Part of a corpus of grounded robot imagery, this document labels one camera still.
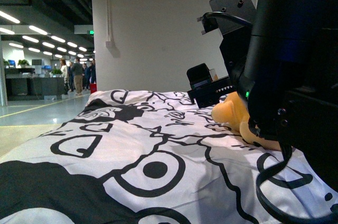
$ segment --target black and white patterned fabric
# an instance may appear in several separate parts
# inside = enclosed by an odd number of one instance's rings
[[[0,223],[279,223],[255,180],[281,152],[247,145],[211,109],[183,92],[92,94],[73,120],[0,158]],[[338,206],[298,150],[262,190],[299,217]]]

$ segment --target potted plant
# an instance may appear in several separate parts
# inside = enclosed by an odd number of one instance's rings
[[[19,59],[19,62],[17,63],[21,68],[25,68],[26,66],[29,66],[30,64],[28,63],[27,60],[25,59]]]
[[[53,74],[53,77],[61,77],[62,76],[62,71],[58,68],[54,68],[51,73]]]
[[[4,59],[4,66],[5,66],[5,68],[10,67],[10,63],[9,63],[8,60],[5,60],[5,59]]]

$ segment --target white pillar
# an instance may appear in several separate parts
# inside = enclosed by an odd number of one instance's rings
[[[6,78],[0,35],[0,106],[7,106]]]

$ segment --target computer monitor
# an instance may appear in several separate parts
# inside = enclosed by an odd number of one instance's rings
[[[32,59],[32,66],[42,66],[42,59]]]
[[[44,70],[52,70],[52,66],[43,66]]]
[[[10,67],[15,67],[15,60],[8,60],[10,63]]]

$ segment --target man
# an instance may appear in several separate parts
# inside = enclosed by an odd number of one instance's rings
[[[90,68],[90,76],[91,76],[91,80],[90,83],[96,83],[96,68],[95,68],[95,59],[93,59]]]
[[[86,87],[86,90],[89,90],[90,85],[90,68],[87,66],[86,63],[84,63],[84,78],[86,79],[86,84],[84,84],[83,88]]]
[[[75,59],[75,63],[72,66],[72,73],[74,75],[74,84],[76,96],[82,95],[82,65],[80,64],[80,58]]]
[[[74,91],[74,76],[73,76],[73,73],[72,73],[72,66],[73,66],[73,62],[69,62],[68,77],[69,77],[70,92]]]

